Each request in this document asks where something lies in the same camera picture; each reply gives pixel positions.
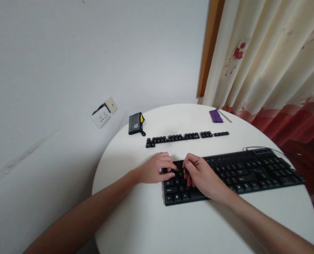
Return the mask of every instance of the wooden frame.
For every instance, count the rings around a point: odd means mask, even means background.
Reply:
[[[224,3],[225,0],[210,0],[209,13],[206,22],[202,62],[200,65],[197,97],[203,97],[205,93],[206,82],[209,76],[213,52],[215,50]]]

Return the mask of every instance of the purple case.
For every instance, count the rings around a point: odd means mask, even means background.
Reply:
[[[211,118],[213,120],[214,123],[222,123],[223,119],[221,118],[221,115],[219,114],[218,110],[211,110],[209,111]]]

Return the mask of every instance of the round table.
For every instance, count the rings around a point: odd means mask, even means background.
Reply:
[[[248,146],[280,151],[261,131],[233,114],[224,112],[232,123],[223,116],[224,123],[213,123],[209,114],[213,109],[175,104],[148,111],[144,113],[145,137],[139,133],[128,135],[128,125],[124,126],[99,162],[92,194],[162,151],[167,151],[173,161],[183,160],[189,152],[203,157],[239,152]],[[203,131],[228,131],[230,135],[145,148],[149,137]],[[304,185],[241,197],[314,244],[314,209]],[[264,253],[254,236],[225,206],[212,200],[165,206],[163,199],[161,182],[137,185],[96,232],[100,253]]]

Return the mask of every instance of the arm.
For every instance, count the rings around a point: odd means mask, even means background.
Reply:
[[[119,202],[139,183],[158,183],[174,177],[160,175],[160,168],[178,170],[167,152],[158,153],[63,215],[24,254],[76,253],[96,232]]]
[[[274,221],[239,197],[214,173],[208,163],[188,154],[183,168],[187,185],[197,188],[208,198],[223,203],[239,217],[260,242],[266,253],[314,253],[314,245]]]

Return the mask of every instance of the electrical outlet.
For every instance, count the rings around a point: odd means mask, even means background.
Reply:
[[[114,114],[117,111],[117,109],[118,109],[118,107],[117,107],[117,105],[116,105],[116,103],[115,103],[115,101],[114,101],[114,99],[112,97],[107,99],[105,101],[105,104],[107,105],[107,107],[110,110],[111,114]]]
[[[102,128],[110,118],[110,112],[105,104],[102,104],[91,116],[91,119],[98,128]]]

